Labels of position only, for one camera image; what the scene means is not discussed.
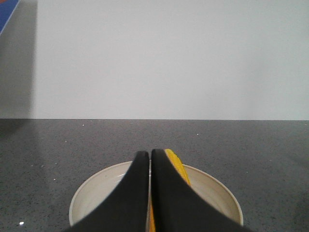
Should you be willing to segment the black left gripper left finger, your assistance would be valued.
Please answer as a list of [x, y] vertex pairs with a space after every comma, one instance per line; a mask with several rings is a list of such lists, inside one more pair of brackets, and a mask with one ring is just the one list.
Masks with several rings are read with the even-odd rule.
[[149, 199], [149, 153], [138, 151], [108, 197], [67, 232], [144, 232]]

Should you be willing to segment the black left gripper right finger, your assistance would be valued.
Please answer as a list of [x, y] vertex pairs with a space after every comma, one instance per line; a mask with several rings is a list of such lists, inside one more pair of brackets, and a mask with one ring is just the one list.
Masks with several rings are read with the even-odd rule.
[[157, 232], [247, 232], [204, 201], [169, 161], [164, 149], [151, 154], [151, 197]]

